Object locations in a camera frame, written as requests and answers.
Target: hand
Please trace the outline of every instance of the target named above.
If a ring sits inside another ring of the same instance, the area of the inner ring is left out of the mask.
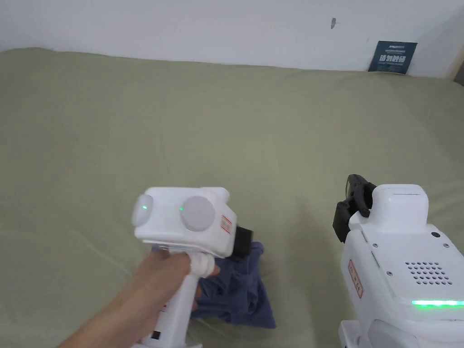
[[[151,252],[116,298],[59,347],[130,347],[155,328],[162,307],[189,273],[187,254]],[[216,266],[211,275],[218,273]]]

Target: green led light strip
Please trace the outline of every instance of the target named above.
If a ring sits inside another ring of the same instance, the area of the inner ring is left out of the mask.
[[[464,307],[464,301],[453,300],[414,300],[412,304],[421,307]]]

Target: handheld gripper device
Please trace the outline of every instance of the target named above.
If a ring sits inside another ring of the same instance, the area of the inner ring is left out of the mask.
[[[427,223],[424,190],[353,174],[345,193],[333,227],[358,320],[342,321],[341,347],[464,347],[464,257]]]
[[[191,272],[164,306],[153,333],[133,348],[201,348],[186,345],[185,336],[199,277],[211,274],[215,257],[229,257],[234,249],[237,216],[228,199],[222,187],[151,187],[138,198],[135,236],[170,253],[187,253]]]

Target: blue cloth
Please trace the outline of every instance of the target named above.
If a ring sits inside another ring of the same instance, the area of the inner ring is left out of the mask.
[[[271,304],[258,274],[258,260],[263,252],[263,245],[253,242],[250,255],[243,260],[217,258],[221,272],[200,279],[201,296],[192,318],[217,316],[231,324],[274,329]]]

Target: mattress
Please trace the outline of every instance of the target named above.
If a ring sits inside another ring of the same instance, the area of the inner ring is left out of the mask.
[[[0,346],[51,347],[148,252],[151,186],[223,186],[263,243],[275,330],[192,320],[204,347],[338,347],[354,311],[332,230],[349,174],[416,183],[464,251],[464,89],[442,79],[0,54]]]

